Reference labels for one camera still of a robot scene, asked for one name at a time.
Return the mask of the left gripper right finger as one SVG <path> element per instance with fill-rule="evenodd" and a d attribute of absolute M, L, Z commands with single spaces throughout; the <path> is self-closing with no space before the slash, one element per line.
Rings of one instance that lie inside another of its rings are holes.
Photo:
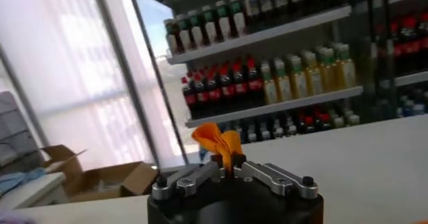
<path fill-rule="evenodd" d="M 318 185 L 313 177 L 299 177 L 272 163 L 258 164 L 247 160 L 243 154 L 233 155 L 233 176 L 246 183 L 259 183 L 282 197 L 292 193 L 297 193 L 301 199 L 318 197 Z"/>

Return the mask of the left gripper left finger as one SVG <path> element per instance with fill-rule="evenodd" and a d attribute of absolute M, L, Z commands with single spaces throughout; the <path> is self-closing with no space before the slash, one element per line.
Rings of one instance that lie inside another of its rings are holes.
<path fill-rule="evenodd" d="M 152 184 L 152 199 L 168 201 L 178 197 L 194 197 L 199 193 L 210 199 L 218 199 L 222 180 L 223 158 L 219 154 L 211 155 L 205 164 L 188 164 L 172 174 L 160 174 Z"/>

